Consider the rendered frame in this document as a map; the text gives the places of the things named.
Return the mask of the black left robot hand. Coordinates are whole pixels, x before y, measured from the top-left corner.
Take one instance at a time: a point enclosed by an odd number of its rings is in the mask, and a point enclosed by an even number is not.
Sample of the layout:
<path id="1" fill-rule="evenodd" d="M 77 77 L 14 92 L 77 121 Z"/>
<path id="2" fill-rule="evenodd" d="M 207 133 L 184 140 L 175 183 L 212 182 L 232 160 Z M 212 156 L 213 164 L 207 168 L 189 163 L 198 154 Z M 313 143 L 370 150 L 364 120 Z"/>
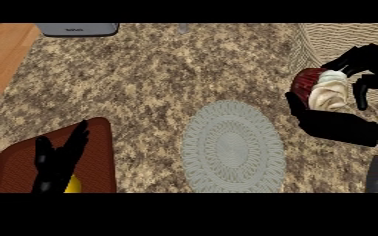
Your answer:
<path id="1" fill-rule="evenodd" d="M 37 176 L 33 184 L 33 194 L 62 194 L 74 174 L 76 165 L 85 153 L 89 142 L 89 123 L 80 122 L 65 144 L 55 148 L 51 139 L 40 136 L 36 139 L 34 166 Z"/>

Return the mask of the red cupcake with white frosting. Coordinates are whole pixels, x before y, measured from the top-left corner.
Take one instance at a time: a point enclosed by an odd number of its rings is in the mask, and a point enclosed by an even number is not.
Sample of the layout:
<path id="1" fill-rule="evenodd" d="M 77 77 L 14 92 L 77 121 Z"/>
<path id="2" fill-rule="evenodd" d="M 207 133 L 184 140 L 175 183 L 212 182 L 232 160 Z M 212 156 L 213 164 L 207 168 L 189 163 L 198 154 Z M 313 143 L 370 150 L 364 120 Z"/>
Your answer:
<path id="1" fill-rule="evenodd" d="M 334 112 L 347 105 L 347 75 L 327 68 L 306 68 L 294 77 L 291 91 L 311 110 Z"/>

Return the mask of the round grey woven placemat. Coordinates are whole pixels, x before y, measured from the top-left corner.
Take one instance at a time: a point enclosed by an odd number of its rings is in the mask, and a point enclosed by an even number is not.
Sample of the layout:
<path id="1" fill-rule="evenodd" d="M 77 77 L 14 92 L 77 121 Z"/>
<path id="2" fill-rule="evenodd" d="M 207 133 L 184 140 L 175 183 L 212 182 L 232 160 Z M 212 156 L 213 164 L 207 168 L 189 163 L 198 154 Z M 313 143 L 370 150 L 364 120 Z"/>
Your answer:
<path id="1" fill-rule="evenodd" d="M 285 151 L 269 118 L 249 104 L 222 100 L 194 115 L 184 134 L 182 161 L 198 193 L 277 193 Z"/>

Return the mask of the yellow fruit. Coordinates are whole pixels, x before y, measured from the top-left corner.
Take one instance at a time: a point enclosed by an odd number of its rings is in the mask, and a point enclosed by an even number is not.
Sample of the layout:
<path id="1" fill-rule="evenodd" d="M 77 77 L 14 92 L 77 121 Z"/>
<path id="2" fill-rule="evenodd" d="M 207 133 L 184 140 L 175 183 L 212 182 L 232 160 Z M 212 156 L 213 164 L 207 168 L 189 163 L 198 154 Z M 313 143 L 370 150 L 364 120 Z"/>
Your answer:
<path id="1" fill-rule="evenodd" d="M 82 182 L 76 175 L 71 176 L 65 192 L 67 193 L 80 193 L 82 192 Z"/>

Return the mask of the brown cutting board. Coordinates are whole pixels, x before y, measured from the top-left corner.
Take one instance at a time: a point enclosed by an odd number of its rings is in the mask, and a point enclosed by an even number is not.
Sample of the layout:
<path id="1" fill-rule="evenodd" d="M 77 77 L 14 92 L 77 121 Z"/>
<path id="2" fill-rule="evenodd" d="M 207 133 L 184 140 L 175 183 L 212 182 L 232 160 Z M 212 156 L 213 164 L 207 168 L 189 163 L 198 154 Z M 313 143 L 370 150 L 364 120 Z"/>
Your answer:
<path id="1" fill-rule="evenodd" d="M 116 161 L 111 123 L 104 117 L 89 121 L 89 142 L 74 175 L 83 193 L 116 193 Z M 0 153 L 0 193 L 30 193 L 37 175 L 36 139 L 21 141 Z"/>

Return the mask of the grey appliance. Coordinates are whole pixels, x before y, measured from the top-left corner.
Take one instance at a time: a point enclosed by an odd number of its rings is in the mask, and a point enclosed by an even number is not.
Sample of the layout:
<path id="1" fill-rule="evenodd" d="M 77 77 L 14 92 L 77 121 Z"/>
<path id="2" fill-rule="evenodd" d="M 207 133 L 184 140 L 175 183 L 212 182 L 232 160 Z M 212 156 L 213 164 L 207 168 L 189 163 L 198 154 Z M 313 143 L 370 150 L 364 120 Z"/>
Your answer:
<path id="1" fill-rule="evenodd" d="M 113 36 L 119 23 L 37 23 L 42 33 L 49 37 Z"/>

